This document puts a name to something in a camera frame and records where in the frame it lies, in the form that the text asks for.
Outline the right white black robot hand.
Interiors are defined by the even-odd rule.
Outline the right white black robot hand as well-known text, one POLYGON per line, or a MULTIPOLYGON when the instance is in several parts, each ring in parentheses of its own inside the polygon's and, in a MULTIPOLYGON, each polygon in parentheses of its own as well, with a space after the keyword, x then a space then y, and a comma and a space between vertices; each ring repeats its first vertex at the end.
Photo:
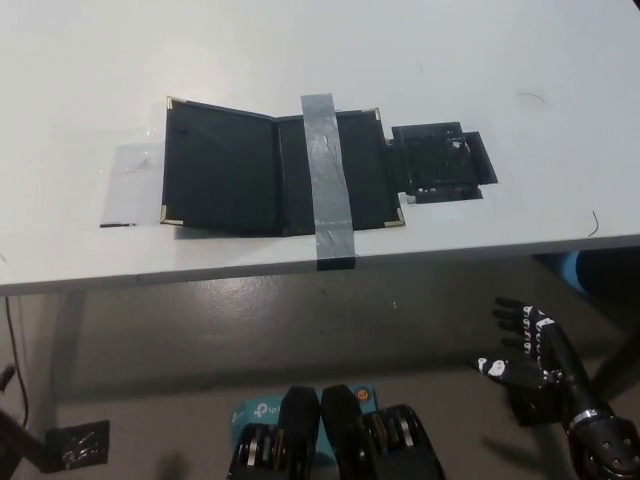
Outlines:
POLYGON ((570 429, 608 418, 611 407, 594 392, 586 369, 561 325, 531 303, 498 297, 493 315, 510 332, 501 345, 518 357, 482 354, 467 365, 504 387, 522 426, 560 423, 570 429))

